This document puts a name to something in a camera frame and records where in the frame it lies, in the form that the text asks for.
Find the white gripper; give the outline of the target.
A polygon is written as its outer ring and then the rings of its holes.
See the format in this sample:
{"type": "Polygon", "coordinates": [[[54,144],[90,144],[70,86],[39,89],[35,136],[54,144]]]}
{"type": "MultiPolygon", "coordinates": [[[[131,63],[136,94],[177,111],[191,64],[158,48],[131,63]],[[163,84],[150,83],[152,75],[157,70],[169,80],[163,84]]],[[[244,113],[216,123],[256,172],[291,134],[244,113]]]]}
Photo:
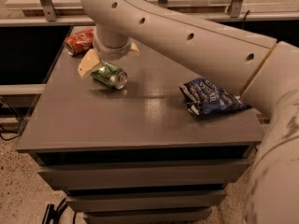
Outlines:
{"type": "Polygon", "coordinates": [[[132,42],[129,37],[113,31],[97,31],[93,38],[93,47],[94,49],[90,49],[78,65],[78,74],[82,79],[99,69],[100,58],[106,61],[115,61],[126,54],[128,56],[140,54],[135,42],[132,42]]]}

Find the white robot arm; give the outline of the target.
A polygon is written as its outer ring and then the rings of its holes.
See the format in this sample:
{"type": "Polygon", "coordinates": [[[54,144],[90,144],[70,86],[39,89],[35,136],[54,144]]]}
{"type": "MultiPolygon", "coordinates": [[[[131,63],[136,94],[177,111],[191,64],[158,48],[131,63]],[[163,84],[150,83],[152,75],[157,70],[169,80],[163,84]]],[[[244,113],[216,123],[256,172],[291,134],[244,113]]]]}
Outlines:
{"type": "Polygon", "coordinates": [[[264,113],[270,124],[252,168],[243,224],[299,224],[299,49],[157,7],[147,0],[80,0],[106,60],[137,40],[264,113]]]}

